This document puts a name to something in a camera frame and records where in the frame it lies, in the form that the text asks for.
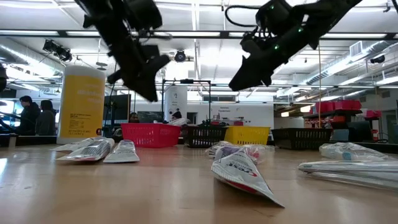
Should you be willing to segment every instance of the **plastic basket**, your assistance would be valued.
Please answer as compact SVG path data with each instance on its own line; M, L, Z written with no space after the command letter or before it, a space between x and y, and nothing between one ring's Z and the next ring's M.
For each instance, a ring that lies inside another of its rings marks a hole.
M332 129L282 128L273 129L275 145L283 149L318 149L330 141Z
M188 126L183 128L185 144L191 148L208 148L224 140L226 127Z
M168 124L121 124L123 139L138 147L161 148L178 144L181 127Z
M230 126L226 132L225 141L237 145L266 145L269 129L268 127Z

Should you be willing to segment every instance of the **desk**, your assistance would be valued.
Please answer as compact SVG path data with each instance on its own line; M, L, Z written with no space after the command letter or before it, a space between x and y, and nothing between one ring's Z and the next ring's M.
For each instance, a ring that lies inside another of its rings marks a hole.
M277 150L258 166L279 208L214 179L204 150L138 149L138 164L55 162L51 146L0 152L0 223L395 223L393 192L304 177L315 151Z

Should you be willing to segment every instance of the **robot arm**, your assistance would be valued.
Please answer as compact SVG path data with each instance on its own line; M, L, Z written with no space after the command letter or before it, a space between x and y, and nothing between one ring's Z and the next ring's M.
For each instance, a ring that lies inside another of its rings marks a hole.
M250 56L243 57L241 68L229 83L229 87L233 91L239 91L258 85L269 86L277 67L288 63L289 58L306 45L315 50L319 38L361 1L320 0L294 7L285 0L269 1L260 7L256 14L258 27L252 32L247 32L241 41L243 50L250 53ZM228 9L225 15L230 21ZM255 36L258 30L264 34L264 38Z
M108 77L119 79L149 101L157 101L155 76L170 62L167 55L148 58L132 30L148 31L162 26L162 16L153 0L76 0L86 12L84 28L95 26L120 69Z

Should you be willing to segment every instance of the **pipe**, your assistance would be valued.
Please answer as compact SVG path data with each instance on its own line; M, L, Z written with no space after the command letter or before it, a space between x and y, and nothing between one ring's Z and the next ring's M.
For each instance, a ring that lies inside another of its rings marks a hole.
M5 62L30 65L35 70L33 71L34 73L43 76L63 74L65 69L65 67L60 63L49 59L48 57L45 58L45 56L27 48L26 46L18 44L9 38L0 39L0 57L3 55L9 59Z
M350 68L352 65L364 59L366 60L368 58L378 57L388 52L392 47L396 46L397 44L398 41L395 40L359 41L350 47L349 52L324 65L321 71L315 70L314 72L308 74L307 77L303 81L301 81L299 85L311 85L321 80L322 78L329 77L347 68ZM299 89L300 88L296 87L280 90L278 91L278 97L293 94Z

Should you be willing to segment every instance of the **person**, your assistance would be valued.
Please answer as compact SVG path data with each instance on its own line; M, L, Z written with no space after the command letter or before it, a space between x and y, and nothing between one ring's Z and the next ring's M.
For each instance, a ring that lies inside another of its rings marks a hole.
M172 115L172 121L182 118L181 112L177 111Z
M54 136L55 135L55 115L57 112L53 109L50 100L42 100L40 103L42 113L36 120L36 135Z
M40 108L30 96L23 96L19 101L24 108L21 113L21 124L16 129L20 135L35 135L36 119L40 115Z
M136 112L130 114L129 123L139 123L138 114Z

